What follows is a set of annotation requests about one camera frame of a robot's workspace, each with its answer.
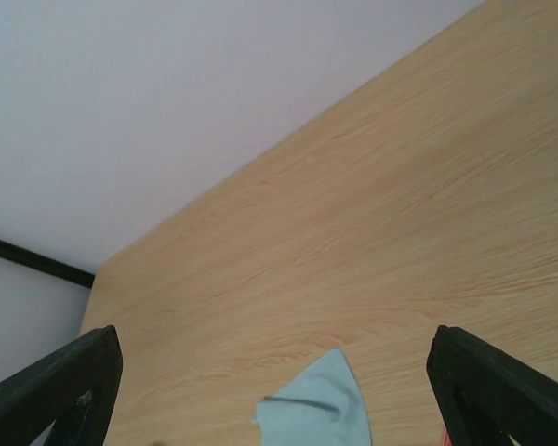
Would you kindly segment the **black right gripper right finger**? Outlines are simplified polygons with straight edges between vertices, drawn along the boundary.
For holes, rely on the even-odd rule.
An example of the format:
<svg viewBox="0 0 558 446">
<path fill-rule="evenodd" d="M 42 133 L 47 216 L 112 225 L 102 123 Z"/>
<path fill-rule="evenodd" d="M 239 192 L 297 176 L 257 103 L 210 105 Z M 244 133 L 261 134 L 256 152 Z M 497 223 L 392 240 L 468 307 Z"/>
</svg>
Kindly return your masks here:
<svg viewBox="0 0 558 446">
<path fill-rule="evenodd" d="M 437 328 L 427 374 L 453 445 L 558 445 L 558 382 L 459 328 Z"/>
</svg>

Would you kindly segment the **light blue cleaning cloth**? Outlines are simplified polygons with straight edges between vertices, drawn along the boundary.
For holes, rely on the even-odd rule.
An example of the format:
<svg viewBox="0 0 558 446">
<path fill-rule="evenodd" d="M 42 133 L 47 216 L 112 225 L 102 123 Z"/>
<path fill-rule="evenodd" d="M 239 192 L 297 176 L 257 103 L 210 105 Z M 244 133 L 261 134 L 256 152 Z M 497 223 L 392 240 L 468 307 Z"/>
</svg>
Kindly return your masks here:
<svg viewBox="0 0 558 446">
<path fill-rule="evenodd" d="M 257 404 L 253 422 L 262 445 L 370 445 L 371 429 L 362 395 L 338 348 Z"/>
</svg>

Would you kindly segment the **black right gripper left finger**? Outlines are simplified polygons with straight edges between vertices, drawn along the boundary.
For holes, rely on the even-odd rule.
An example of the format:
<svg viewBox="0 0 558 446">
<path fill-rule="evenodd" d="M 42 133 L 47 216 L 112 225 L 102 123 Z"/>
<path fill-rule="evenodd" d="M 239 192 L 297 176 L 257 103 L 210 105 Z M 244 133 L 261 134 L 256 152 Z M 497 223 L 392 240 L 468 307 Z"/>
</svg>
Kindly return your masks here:
<svg viewBox="0 0 558 446">
<path fill-rule="evenodd" d="M 0 382 L 0 445 L 102 445 L 121 377 L 115 328 L 83 334 Z"/>
</svg>

